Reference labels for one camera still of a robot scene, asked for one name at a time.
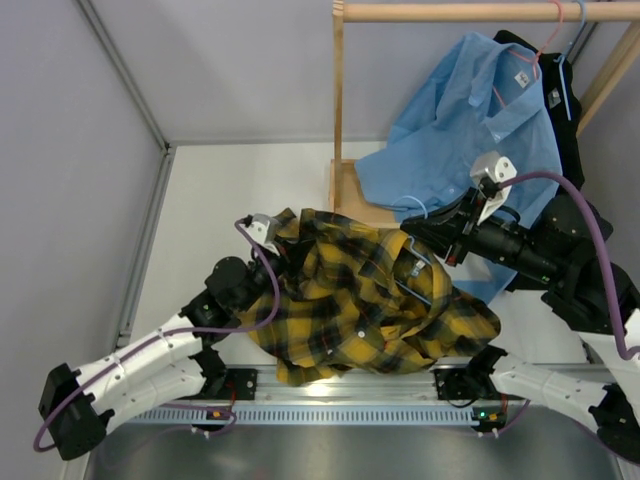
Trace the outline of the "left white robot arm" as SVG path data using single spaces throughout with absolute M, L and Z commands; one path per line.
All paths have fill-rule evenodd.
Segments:
M 214 345 L 275 320 L 284 298 L 280 279 L 301 268 L 310 248 L 308 241 L 282 241 L 273 251 L 255 247 L 250 262 L 225 257 L 205 289 L 153 332 L 94 362 L 51 369 L 38 405 L 43 425 L 35 451 L 74 460 L 140 413 L 221 395 L 227 369 Z

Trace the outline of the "light blue wire hanger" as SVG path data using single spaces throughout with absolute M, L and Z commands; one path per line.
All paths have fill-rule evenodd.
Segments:
M 427 219 L 428 218 L 429 212 L 428 212 L 424 202 L 422 200 L 420 200 L 419 198 L 415 197 L 415 196 L 403 195 L 403 196 L 397 198 L 396 200 L 394 200 L 392 205 L 395 206 L 396 204 L 398 204 L 403 199 L 414 201 L 420 207 L 420 209 L 422 210 L 422 218 L 423 219 Z M 425 256 L 423 256 L 418 250 L 415 249 L 416 239 L 413 236 L 409 236 L 409 241 L 410 241 L 409 251 L 417 259 L 416 265 L 414 266 L 413 270 L 411 271 L 411 276 L 413 278 L 416 278 L 418 276 L 418 274 L 420 273 L 420 271 L 425 266 L 430 266 L 431 265 L 431 261 L 428 258 L 426 258 Z M 396 284 L 401 289 L 403 289 L 405 292 L 409 293 L 410 295 L 414 296 L 416 299 L 420 300 L 423 304 L 425 304 L 427 306 L 431 305 L 431 302 L 429 300 L 427 300 L 424 296 L 420 295 L 416 291 L 414 291 L 411 288 L 409 288 L 407 285 L 401 283 L 400 281 L 397 281 Z

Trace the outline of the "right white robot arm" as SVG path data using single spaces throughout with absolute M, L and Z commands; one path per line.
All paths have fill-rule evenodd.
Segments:
M 453 204 L 402 222 L 413 239 L 451 266 L 473 253 L 537 282 L 541 300 L 577 333 L 613 376 L 581 381 L 488 346 L 459 377 L 480 397 L 520 397 L 556 411 L 594 434 L 614 454 L 639 460 L 639 291 L 626 272 L 605 258 L 611 225 L 582 197 L 553 198 L 530 228 L 497 216 L 481 218 L 476 190 Z

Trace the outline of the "yellow plaid flannel shirt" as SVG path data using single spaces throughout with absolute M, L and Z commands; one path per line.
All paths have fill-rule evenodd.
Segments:
M 285 209 L 275 219 L 278 242 L 311 244 L 299 274 L 280 279 L 280 313 L 270 325 L 249 332 L 276 358 L 280 382 L 301 386 L 351 369 L 415 373 L 443 357 L 472 357 L 500 333 L 495 313 L 456 288 L 419 241 L 415 249 L 431 265 L 411 276 L 417 259 L 405 232 L 310 208 Z

